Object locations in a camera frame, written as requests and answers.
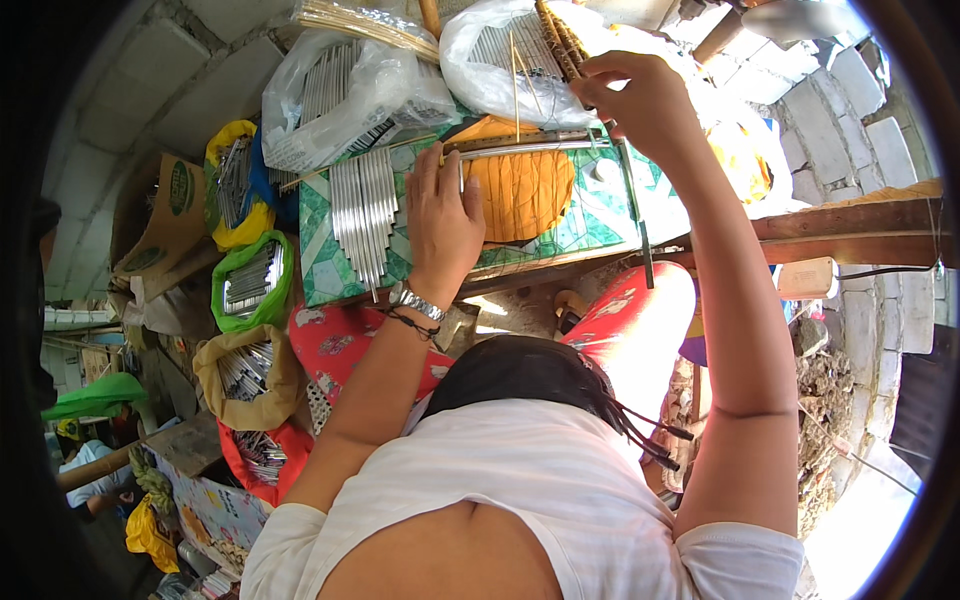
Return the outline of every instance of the woman's left hand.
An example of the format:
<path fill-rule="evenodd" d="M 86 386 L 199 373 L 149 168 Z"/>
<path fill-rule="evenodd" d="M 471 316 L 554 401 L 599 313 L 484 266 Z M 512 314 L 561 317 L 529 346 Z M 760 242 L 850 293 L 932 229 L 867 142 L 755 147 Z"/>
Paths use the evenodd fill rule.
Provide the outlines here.
<path fill-rule="evenodd" d="M 442 310 L 449 308 L 476 264 L 487 232 L 480 203 L 480 181 L 471 176 L 460 194 L 460 153 L 440 166 L 444 145 L 420 152 L 406 176 L 407 233 L 414 269 L 410 289 Z"/>

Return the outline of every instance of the green tarp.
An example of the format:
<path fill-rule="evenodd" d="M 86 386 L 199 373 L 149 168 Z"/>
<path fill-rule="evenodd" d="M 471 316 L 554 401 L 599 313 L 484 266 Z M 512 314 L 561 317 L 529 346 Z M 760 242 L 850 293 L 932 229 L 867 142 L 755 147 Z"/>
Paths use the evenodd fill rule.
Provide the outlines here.
<path fill-rule="evenodd" d="M 77 417 L 117 417 L 124 402 L 147 399 L 136 377 L 116 372 L 97 379 L 76 392 L 57 398 L 57 403 L 40 413 L 44 420 Z"/>

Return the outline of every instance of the red plastic bag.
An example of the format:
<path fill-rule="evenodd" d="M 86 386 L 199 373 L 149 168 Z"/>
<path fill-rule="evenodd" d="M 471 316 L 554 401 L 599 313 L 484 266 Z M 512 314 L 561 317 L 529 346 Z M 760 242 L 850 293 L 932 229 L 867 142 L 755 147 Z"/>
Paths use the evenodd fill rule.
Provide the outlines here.
<path fill-rule="evenodd" d="M 290 486 L 300 476 L 307 457 L 313 451 L 313 438 L 310 434 L 289 422 L 284 422 L 277 429 L 267 432 L 270 439 L 279 444 L 287 455 L 287 462 L 280 468 L 276 486 L 272 486 L 247 470 L 247 464 L 233 441 L 233 430 L 221 423 L 219 419 L 217 419 L 217 427 L 220 429 L 220 447 L 224 450 L 224 458 L 227 459 L 233 475 L 240 480 L 248 492 L 270 502 L 271 506 L 278 505 L 290 490 Z"/>

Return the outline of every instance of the silver watch band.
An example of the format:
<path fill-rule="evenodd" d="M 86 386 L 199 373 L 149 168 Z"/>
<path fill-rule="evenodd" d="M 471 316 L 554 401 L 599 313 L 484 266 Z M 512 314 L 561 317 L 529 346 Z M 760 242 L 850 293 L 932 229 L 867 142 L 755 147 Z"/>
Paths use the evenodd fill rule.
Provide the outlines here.
<path fill-rule="evenodd" d="M 403 292 L 400 294 L 399 301 L 392 303 L 392 306 L 394 308 L 398 306 L 407 306 L 409 308 L 413 308 L 417 312 L 426 316 L 428 319 L 432 319 L 437 323 L 441 322 L 444 317 L 446 317 L 446 313 L 443 312 L 443 310 L 441 310 L 439 307 L 434 306 L 430 302 L 414 294 L 406 281 L 403 282 Z"/>

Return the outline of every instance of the white t-shirt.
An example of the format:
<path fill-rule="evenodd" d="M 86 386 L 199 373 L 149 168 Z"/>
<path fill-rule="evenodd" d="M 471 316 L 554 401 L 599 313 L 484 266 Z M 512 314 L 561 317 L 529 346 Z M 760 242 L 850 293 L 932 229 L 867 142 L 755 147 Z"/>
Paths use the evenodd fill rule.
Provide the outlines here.
<path fill-rule="evenodd" d="M 443 411 L 379 447 L 324 515 L 278 507 L 247 559 L 242 600 L 314 600 L 362 540 L 471 500 L 510 511 L 537 536 L 564 600 L 788 599 L 804 548 L 744 523 L 672 539 L 673 515 L 606 423 L 565 404 L 478 402 Z"/>
<path fill-rule="evenodd" d="M 97 459 L 104 458 L 113 449 L 108 445 L 104 444 L 100 440 L 90 440 L 83 446 L 81 446 L 80 451 L 77 452 L 77 456 L 67 463 L 66 465 L 60 465 L 60 472 L 67 472 L 72 468 L 77 468 L 80 465 L 86 465 L 87 463 L 92 463 Z M 127 480 L 133 476 L 133 467 L 126 465 L 120 467 L 118 470 L 110 473 L 109 475 L 104 475 L 96 481 L 92 481 L 85 486 L 80 486 L 72 492 L 66 493 L 66 503 L 70 508 L 77 508 L 84 502 L 90 499 L 91 496 L 95 496 L 100 493 L 110 493 L 124 485 Z"/>

